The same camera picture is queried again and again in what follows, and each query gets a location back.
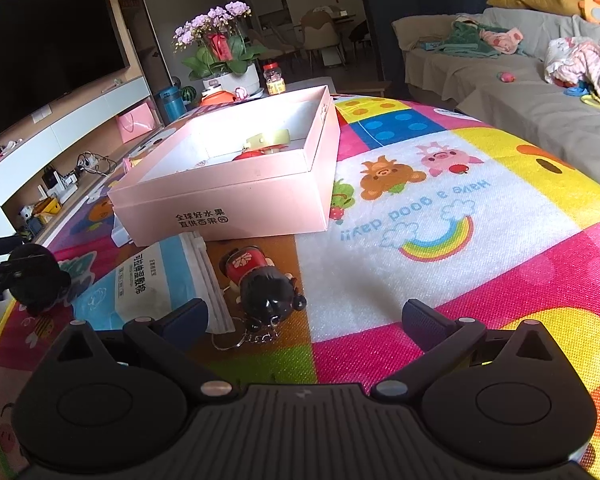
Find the orange bowl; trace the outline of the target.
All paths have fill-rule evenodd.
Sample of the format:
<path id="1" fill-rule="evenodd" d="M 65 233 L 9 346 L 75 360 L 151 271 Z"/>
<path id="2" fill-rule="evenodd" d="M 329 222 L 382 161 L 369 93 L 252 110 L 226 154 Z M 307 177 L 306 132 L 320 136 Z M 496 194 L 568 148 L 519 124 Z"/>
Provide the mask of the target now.
<path id="1" fill-rule="evenodd" d="M 211 88 L 202 92 L 200 106 L 215 106 L 235 103 L 237 100 L 234 93 L 222 88 Z"/>

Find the pink white baby blanket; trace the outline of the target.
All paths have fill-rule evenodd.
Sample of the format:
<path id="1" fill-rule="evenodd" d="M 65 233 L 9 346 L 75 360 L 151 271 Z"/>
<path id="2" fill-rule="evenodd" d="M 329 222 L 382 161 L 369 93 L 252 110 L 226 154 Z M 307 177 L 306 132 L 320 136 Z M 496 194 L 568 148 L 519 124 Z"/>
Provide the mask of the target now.
<path id="1" fill-rule="evenodd" d="M 544 58 L 544 78 L 550 84 L 589 84 L 600 98 L 600 40 L 567 37 L 552 40 Z"/>

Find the red lid candy jar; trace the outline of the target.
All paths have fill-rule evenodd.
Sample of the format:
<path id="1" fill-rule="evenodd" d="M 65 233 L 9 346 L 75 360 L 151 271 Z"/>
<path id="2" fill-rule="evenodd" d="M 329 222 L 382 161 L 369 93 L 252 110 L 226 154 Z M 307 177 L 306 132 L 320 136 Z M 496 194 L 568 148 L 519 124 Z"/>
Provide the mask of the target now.
<path id="1" fill-rule="evenodd" d="M 266 63 L 263 66 L 263 75 L 266 82 L 266 90 L 270 96 L 277 96 L 286 91 L 286 82 L 282 70 L 276 62 Z"/>

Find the dining chair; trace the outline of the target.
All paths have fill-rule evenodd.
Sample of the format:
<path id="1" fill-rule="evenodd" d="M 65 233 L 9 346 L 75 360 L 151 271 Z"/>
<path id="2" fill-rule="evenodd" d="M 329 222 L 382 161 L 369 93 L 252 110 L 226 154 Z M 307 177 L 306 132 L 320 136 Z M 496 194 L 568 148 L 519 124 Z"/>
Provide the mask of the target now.
<path id="1" fill-rule="evenodd" d="M 334 49 L 338 63 L 342 66 L 347 64 L 343 54 L 340 36 L 336 32 L 332 17 L 326 11 L 310 11 L 304 14 L 300 20 L 303 37 L 303 50 L 309 59 L 310 70 L 313 70 L 314 58 L 318 52 Z"/>

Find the colourful cartoon play mat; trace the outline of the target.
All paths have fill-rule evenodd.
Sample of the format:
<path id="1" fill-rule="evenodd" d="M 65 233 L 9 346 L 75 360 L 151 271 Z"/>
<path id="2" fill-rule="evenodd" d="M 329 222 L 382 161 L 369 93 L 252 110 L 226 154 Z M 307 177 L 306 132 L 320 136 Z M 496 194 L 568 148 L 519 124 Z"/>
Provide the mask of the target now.
<path id="1" fill-rule="evenodd" d="M 109 193 L 132 167 L 46 247 L 68 292 L 0 324 L 0 478 L 600 479 L 600 185 L 470 116 L 332 99 L 327 228 L 204 239 L 235 330 L 185 354 L 236 398 L 191 404 L 134 363 L 125 323 L 73 316 L 158 243 L 111 239 Z M 251 245 L 306 297 L 255 334 L 219 267 Z M 416 398 L 381 402 L 370 389 L 424 354 L 403 331 L 410 299 L 486 338 Z"/>

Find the pink cardboard box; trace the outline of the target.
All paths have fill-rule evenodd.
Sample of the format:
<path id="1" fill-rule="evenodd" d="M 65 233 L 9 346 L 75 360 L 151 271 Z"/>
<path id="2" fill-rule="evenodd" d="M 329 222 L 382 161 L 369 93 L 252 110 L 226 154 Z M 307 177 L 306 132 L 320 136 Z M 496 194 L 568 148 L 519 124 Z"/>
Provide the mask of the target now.
<path id="1" fill-rule="evenodd" d="M 278 153 L 233 160 L 250 136 L 288 129 Z M 199 232 L 205 240 L 322 232 L 340 128 L 325 86 L 216 108 L 190 118 L 110 191 L 138 246 Z"/>

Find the yellow green perforated toy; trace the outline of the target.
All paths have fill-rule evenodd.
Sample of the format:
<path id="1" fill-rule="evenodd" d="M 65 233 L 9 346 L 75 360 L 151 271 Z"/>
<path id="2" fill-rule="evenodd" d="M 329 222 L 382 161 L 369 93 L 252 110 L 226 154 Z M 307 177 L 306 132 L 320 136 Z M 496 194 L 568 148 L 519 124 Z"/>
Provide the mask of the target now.
<path id="1" fill-rule="evenodd" d="M 250 136 L 246 140 L 246 151 L 274 150 L 288 145 L 290 133 L 288 129 L 270 130 Z"/>

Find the yellow pillow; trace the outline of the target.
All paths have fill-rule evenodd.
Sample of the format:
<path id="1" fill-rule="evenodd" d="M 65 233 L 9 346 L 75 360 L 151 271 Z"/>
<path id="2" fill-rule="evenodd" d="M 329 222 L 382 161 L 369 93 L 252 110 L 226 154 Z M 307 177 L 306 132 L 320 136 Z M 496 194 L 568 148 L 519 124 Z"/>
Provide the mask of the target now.
<path id="1" fill-rule="evenodd" d="M 524 9 L 557 15 L 580 15 L 580 0 L 488 0 L 494 8 Z"/>

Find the green cloth on sofa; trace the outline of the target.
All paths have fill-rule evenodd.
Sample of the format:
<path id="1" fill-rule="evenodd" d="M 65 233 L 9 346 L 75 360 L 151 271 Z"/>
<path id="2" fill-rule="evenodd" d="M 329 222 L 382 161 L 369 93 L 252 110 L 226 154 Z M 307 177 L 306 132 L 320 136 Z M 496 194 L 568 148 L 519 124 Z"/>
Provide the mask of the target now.
<path id="1" fill-rule="evenodd" d="M 437 41 L 421 41 L 418 46 L 425 51 L 460 58 L 497 58 L 516 54 L 522 40 L 524 35 L 516 27 L 506 29 L 483 25 L 471 18 L 456 18 L 449 36 Z"/>

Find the grey sofa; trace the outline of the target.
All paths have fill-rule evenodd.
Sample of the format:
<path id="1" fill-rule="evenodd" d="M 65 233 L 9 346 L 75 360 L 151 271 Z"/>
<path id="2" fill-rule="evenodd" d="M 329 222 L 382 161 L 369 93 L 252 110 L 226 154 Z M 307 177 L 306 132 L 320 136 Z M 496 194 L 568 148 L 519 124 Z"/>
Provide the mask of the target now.
<path id="1" fill-rule="evenodd" d="M 421 41 L 449 36 L 451 15 L 413 16 L 393 23 L 411 95 L 544 148 L 600 184 L 600 109 L 566 96 L 564 88 L 544 78 L 545 53 L 552 40 L 577 36 L 600 40 L 600 25 L 578 16 L 498 8 L 474 19 L 483 25 L 518 28 L 524 35 L 518 53 L 460 58 L 422 50 Z M 514 74 L 516 80 L 499 81 L 501 72 Z"/>

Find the small pink toy on sofa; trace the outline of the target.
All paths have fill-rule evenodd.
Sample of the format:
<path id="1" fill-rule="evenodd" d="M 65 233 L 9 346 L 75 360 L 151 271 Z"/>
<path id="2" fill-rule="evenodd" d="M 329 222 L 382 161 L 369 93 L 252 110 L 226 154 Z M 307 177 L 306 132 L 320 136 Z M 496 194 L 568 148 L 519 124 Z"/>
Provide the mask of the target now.
<path id="1" fill-rule="evenodd" d="M 512 73 L 501 72 L 498 73 L 498 80 L 501 82 L 505 82 L 506 84 L 510 84 L 511 82 L 514 82 L 516 80 L 516 77 Z"/>

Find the red black doll keychain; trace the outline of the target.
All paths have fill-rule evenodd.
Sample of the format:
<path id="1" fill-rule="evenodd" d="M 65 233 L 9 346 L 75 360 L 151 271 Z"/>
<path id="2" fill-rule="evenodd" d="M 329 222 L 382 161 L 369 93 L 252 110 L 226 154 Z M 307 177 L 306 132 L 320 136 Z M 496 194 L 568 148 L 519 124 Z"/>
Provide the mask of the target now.
<path id="1" fill-rule="evenodd" d="M 257 246 L 233 249 L 220 260 L 219 267 L 237 294 L 236 302 L 244 311 L 250 333 L 277 327 L 306 308 L 297 279 L 279 270 Z"/>

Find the pink orchid flower pot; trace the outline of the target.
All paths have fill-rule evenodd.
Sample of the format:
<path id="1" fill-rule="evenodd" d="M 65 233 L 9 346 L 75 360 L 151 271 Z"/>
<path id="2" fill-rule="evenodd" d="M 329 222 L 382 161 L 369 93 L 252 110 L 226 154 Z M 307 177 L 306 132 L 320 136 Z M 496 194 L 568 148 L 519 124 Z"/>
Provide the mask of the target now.
<path id="1" fill-rule="evenodd" d="M 234 93 L 244 89 L 248 96 L 257 93 L 260 78 L 257 60 L 266 51 L 242 31 L 242 22 L 249 18 L 251 8 L 242 1 L 230 1 L 198 14 L 174 30 L 175 52 L 196 47 L 195 53 L 184 58 L 190 79 L 199 79 L 206 90 L 220 86 Z"/>

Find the blue water bottle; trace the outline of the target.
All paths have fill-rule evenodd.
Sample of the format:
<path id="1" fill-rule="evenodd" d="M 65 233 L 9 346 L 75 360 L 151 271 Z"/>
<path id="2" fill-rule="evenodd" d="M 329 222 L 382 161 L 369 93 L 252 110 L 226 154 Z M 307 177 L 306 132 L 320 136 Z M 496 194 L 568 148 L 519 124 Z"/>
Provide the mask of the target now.
<path id="1" fill-rule="evenodd" d="M 161 90 L 157 94 L 160 110 L 167 124 L 175 122 L 178 118 L 186 114 L 181 89 L 177 86 L 171 86 Z"/>

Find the red daruma doll toy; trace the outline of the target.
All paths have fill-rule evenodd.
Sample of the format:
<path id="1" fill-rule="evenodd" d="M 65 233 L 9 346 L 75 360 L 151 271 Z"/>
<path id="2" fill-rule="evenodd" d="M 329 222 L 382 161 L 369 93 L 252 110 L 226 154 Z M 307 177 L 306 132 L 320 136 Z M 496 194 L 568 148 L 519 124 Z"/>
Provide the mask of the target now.
<path id="1" fill-rule="evenodd" d="M 265 148 L 256 148 L 255 150 L 243 150 L 239 155 L 233 158 L 233 160 L 243 160 L 248 158 L 255 158 L 259 156 L 269 155 L 278 153 L 286 148 L 286 145 L 278 144 L 272 146 L 266 146 Z"/>

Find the black television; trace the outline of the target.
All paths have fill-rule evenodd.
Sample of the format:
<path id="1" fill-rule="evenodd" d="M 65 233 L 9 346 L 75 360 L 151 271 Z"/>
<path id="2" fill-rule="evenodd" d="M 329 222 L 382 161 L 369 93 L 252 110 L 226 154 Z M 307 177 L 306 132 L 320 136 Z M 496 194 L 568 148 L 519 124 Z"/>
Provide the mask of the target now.
<path id="1" fill-rule="evenodd" d="M 0 0 L 0 134 L 128 66 L 110 0 Z"/>

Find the pink bag on shelf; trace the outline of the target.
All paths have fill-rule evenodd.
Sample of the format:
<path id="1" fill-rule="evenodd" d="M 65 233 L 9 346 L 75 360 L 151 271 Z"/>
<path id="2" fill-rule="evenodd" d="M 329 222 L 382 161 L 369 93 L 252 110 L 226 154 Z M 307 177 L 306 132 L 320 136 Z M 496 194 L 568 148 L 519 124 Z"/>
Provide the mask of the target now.
<path id="1" fill-rule="evenodd" d="M 155 104 L 144 101 L 116 117 L 117 127 L 123 144 L 155 131 L 160 126 Z"/>

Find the blue white mask package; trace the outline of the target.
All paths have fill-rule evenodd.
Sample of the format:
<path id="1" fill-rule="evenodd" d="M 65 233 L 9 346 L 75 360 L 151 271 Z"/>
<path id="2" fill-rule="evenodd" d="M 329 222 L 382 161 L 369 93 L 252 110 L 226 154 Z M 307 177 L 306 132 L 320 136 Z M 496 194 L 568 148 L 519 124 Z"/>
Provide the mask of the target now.
<path id="1" fill-rule="evenodd" d="M 96 330 L 117 330 L 133 318 L 155 320 L 201 299 L 209 333 L 233 333 L 235 325 L 215 276 L 204 239 L 185 232 L 160 240 L 110 271 L 73 300 L 73 316 Z"/>

